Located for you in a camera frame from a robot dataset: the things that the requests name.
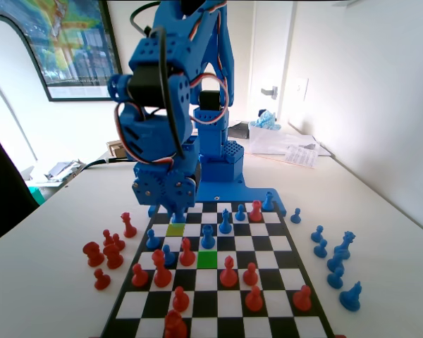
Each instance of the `black square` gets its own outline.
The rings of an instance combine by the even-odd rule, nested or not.
[[[270,318],[269,327],[271,328],[273,338],[299,338],[295,319],[292,317]]]
[[[252,236],[255,251],[273,251],[273,246],[268,236]]]
[[[218,317],[218,293],[216,291],[196,291],[192,316],[194,318]]]
[[[234,224],[233,233],[235,236],[250,236],[251,229],[249,228],[249,224]]]
[[[149,292],[142,312],[142,318],[164,318],[168,313],[170,291]]]
[[[293,251],[275,251],[274,255],[280,269],[298,268],[298,262]]]
[[[173,289],[182,287],[184,291],[194,291],[196,285],[196,269],[177,269],[174,276]]]
[[[236,338],[245,336],[242,318],[218,318],[218,337]]]
[[[235,237],[218,237],[218,251],[235,251]]]
[[[263,290],[285,290],[281,272],[278,269],[259,269]]]
[[[247,264],[255,263],[257,265],[257,259],[255,258],[255,251],[237,251],[237,266],[239,269],[247,268]]]

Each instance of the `white square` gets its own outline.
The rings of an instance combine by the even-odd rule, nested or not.
[[[233,258],[233,268],[238,269],[237,266],[237,253],[236,251],[218,251],[218,269],[225,269],[224,263],[226,262],[226,257],[230,256]]]
[[[271,327],[266,317],[243,318],[245,326],[245,337],[250,338],[271,338]]]
[[[203,213],[202,224],[218,224],[218,213]]]
[[[218,271],[199,269],[196,271],[195,291],[216,291],[218,289]]]
[[[191,322],[191,337],[217,338],[218,318],[193,318]]]
[[[183,312],[180,312],[182,315],[182,318],[191,318],[192,317],[192,305],[195,298],[195,292],[194,291],[185,291],[185,293],[188,295],[188,298],[190,299],[190,303],[188,304],[188,307]],[[174,291],[171,292],[171,300],[169,301],[169,308],[168,311],[172,310],[174,297],[176,296],[176,293]]]
[[[285,290],[301,290],[305,285],[304,278],[299,269],[279,269]]]
[[[290,302],[285,291],[263,291],[269,317],[293,317]]]
[[[236,251],[254,251],[254,242],[251,236],[236,236],[235,237]]]
[[[218,291],[218,317],[242,317],[239,291]]]
[[[172,286],[174,284],[174,277],[176,276],[176,271],[175,270],[169,270],[171,271],[171,281],[169,282],[168,285],[166,285],[165,287],[157,287],[155,285],[155,275],[154,278],[152,279],[152,285],[150,286],[150,291],[172,291]]]
[[[326,338],[319,317],[295,317],[296,328],[300,338]]]
[[[291,251],[291,246],[286,236],[270,236],[269,240],[274,251]]]
[[[249,228],[252,236],[268,236],[268,229],[264,223],[250,223]]]
[[[238,282],[240,283],[240,290],[252,290],[252,287],[250,287],[249,285],[247,285],[243,279],[243,273],[245,273],[246,269],[238,269]],[[256,285],[259,287],[259,289],[263,290],[262,288],[262,283],[260,282],[260,274],[259,274],[259,269],[255,269],[255,272],[257,274],[257,276],[259,276],[259,278],[257,279],[257,283]]]
[[[257,265],[259,269],[277,269],[277,261],[273,251],[256,251]]]
[[[143,318],[138,325],[135,338],[163,337],[164,318]]]
[[[148,294],[149,292],[126,292],[116,318],[141,318]]]

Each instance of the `white table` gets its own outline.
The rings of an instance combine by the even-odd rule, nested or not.
[[[0,338],[100,335],[149,220],[130,188],[132,166],[86,170],[0,239]],[[247,154],[244,174],[250,187],[275,187],[288,217],[301,208],[302,222],[287,223],[336,334],[423,337],[423,230],[329,157],[306,169]],[[112,282],[98,292],[82,248],[102,242],[103,229],[122,234],[124,211],[138,234],[126,240],[125,263],[105,268]],[[326,283],[326,260],[313,254],[309,238],[317,225],[328,251],[346,230],[357,235],[343,276],[343,289],[362,282],[357,313],[345,310]]]

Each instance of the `blue object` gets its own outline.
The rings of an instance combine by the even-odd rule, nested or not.
[[[301,222],[301,217],[299,217],[300,212],[301,212],[301,209],[299,208],[295,209],[295,214],[291,215],[290,217],[290,220],[292,223],[299,224]]]
[[[213,248],[215,242],[213,238],[213,227],[210,224],[204,225],[204,227],[202,228],[202,234],[204,236],[200,240],[200,244],[202,244],[204,249]]]
[[[354,287],[352,287],[349,291],[343,291],[340,293],[338,297],[340,299],[341,305],[345,306],[345,308],[349,311],[357,311],[360,309],[360,302],[359,302],[359,295],[362,292],[362,287],[360,286],[360,282],[355,283]]]
[[[232,231],[232,224],[228,222],[228,211],[224,209],[223,211],[223,221],[219,225],[219,231],[221,234],[228,234]]]
[[[163,245],[164,252],[164,266],[170,266],[176,260],[176,255],[171,252],[168,244]]]
[[[323,227],[321,225],[317,226],[317,231],[313,232],[310,235],[310,238],[313,242],[319,243],[323,239],[323,235],[321,234],[323,232]]]
[[[317,255],[320,258],[324,258],[327,256],[327,251],[324,248],[327,245],[327,241],[325,239],[322,239],[320,243],[313,248],[313,252],[315,255]]]
[[[238,205],[238,212],[235,214],[235,218],[240,222],[246,219],[245,207],[242,204]]]
[[[262,209],[264,211],[273,211],[274,210],[273,193],[272,192],[266,193],[265,200],[262,204]]]
[[[329,273],[327,276],[327,282],[331,285],[334,289],[340,289],[343,286],[343,281],[341,276],[343,276],[344,269],[336,268],[334,273]]]
[[[160,245],[160,238],[155,237],[155,232],[153,229],[148,229],[147,236],[149,239],[146,242],[146,246],[149,250],[155,250]]]

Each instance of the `red pawn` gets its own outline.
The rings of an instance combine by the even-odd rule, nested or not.
[[[190,297],[188,297],[188,295],[183,291],[182,287],[176,287],[174,294],[176,296],[174,297],[172,306],[176,311],[183,312],[187,309],[188,304],[190,303]]]
[[[111,278],[108,275],[104,275],[102,269],[96,269],[94,276],[97,278],[97,281],[94,283],[96,289],[103,290],[110,285]]]
[[[105,259],[104,254],[100,252],[100,246],[96,242],[86,244],[83,247],[83,253],[89,258],[87,264],[92,268],[102,264]]]
[[[260,212],[261,208],[262,208],[261,201],[252,202],[252,211],[249,214],[249,219],[252,222],[260,222],[260,220],[262,220],[262,213]]]
[[[249,286],[256,285],[257,280],[259,280],[259,276],[255,272],[254,263],[247,264],[247,270],[243,273],[243,280]]]
[[[191,251],[191,243],[188,238],[182,239],[183,252],[180,254],[180,263],[183,266],[190,266],[195,262],[196,254]]]
[[[124,262],[124,257],[119,254],[119,249],[115,244],[105,246],[104,254],[108,260],[106,266],[112,270],[119,268]]]
[[[187,335],[188,329],[180,313],[169,311],[164,318],[164,338],[186,338]]]
[[[124,236],[127,238],[132,238],[136,235],[136,227],[133,227],[130,224],[130,213],[123,213],[121,215],[122,221],[125,223],[125,230],[124,230]]]
[[[122,251],[122,249],[125,248],[125,242],[119,239],[118,234],[113,235],[113,243],[118,247],[119,251]]]
[[[141,264],[136,263],[133,267],[133,277],[132,277],[132,284],[135,285],[136,287],[143,287],[146,283],[147,280],[149,279],[149,274],[147,273],[147,271],[144,271],[143,269],[141,269]]]
[[[238,281],[237,273],[232,269],[233,268],[233,258],[230,256],[226,257],[224,261],[225,270],[221,271],[219,275],[219,280],[221,284],[225,287],[232,287]]]
[[[312,302],[310,301],[310,288],[307,285],[301,287],[301,291],[295,292],[293,294],[293,304],[298,310],[308,311],[312,307]]]

